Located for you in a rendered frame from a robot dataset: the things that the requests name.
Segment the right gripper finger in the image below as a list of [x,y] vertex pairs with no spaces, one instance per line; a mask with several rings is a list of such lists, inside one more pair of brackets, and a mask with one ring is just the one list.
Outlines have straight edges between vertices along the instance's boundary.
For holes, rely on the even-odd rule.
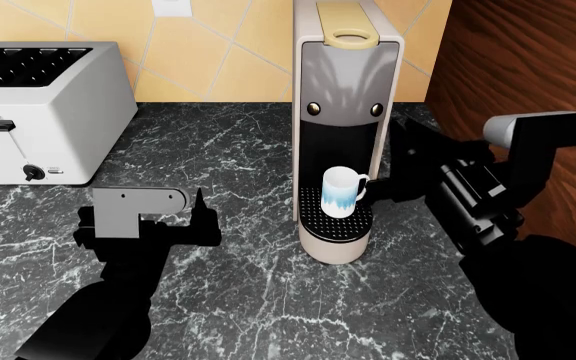
[[459,156],[468,157],[467,142],[453,140],[414,120],[390,123],[392,165],[442,165]]
[[421,161],[391,162],[390,175],[366,184],[364,203],[392,200],[402,203],[425,196],[440,182],[440,166]]

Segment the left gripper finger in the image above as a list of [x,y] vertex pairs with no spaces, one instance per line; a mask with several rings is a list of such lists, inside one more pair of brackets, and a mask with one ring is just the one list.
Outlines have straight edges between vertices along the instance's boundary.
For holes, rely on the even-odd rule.
[[191,227],[200,227],[203,224],[206,224],[208,221],[208,208],[203,200],[202,189],[198,188],[195,203],[191,210],[191,219],[190,219],[190,226]]

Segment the white and blue mug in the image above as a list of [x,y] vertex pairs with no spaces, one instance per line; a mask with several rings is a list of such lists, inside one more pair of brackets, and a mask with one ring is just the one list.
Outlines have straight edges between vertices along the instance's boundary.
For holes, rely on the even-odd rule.
[[366,194],[367,185],[359,190],[360,182],[370,177],[358,174],[349,167],[331,167],[322,178],[321,209],[332,218],[348,218],[353,214],[356,203]]

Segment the beige and grey coffee machine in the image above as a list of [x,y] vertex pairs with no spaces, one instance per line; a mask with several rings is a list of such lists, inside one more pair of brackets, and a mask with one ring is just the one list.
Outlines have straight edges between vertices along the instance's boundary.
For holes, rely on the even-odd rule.
[[[366,50],[325,45],[317,2],[358,2],[377,30],[379,44]],[[299,221],[299,188],[322,192],[324,172],[337,166],[377,178],[404,47],[403,37],[374,0],[293,1],[292,212],[302,248],[321,263],[357,260],[371,230],[349,243],[310,235]],[[317,116],[307,113],[311,102],[321,107]],[[377,103],[384,111],[374,117],[370,109]]]

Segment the beige coffee machine lid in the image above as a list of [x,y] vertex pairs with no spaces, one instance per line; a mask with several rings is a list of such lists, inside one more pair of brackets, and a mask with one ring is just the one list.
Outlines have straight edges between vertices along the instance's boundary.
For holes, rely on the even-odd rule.
[[379,34],[358,2],[317,2],[324,44],[342,50],[366,50]]

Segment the black perforated drip tray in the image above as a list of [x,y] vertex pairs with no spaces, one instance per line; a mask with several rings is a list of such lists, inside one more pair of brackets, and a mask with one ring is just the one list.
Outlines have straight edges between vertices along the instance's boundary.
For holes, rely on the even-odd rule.
[[372,209],[356,206],[347,218],[332,218],[321,209],[320,188],[299,188],[299,221],[312,236],[324,242],[349,243],[366,236],[373,224]]

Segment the brown wooden cabinet panel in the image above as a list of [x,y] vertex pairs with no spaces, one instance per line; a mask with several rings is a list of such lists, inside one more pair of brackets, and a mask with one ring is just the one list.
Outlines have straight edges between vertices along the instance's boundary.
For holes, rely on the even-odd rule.
[[[576,0],[452,0],[426,102],[459,140],[493,116],[576,110]],[[524,216],[523,236],[576,247],[576,148]]]

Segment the white four-slot toaster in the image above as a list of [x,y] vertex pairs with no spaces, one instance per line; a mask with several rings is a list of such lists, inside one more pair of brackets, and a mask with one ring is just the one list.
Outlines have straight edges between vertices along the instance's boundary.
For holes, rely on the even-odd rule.
[[[84,185],[137,113],[114,41],[0,41],[0,185]],[[45,179],[25,181],[26,164]],[[63,174],[50,174],[50,169]]]

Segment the white wall outlet plate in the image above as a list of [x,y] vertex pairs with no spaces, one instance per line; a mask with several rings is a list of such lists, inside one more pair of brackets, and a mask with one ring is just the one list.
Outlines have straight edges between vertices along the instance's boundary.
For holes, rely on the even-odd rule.
[[155,17],[192,17],[191,0],[151,0]]

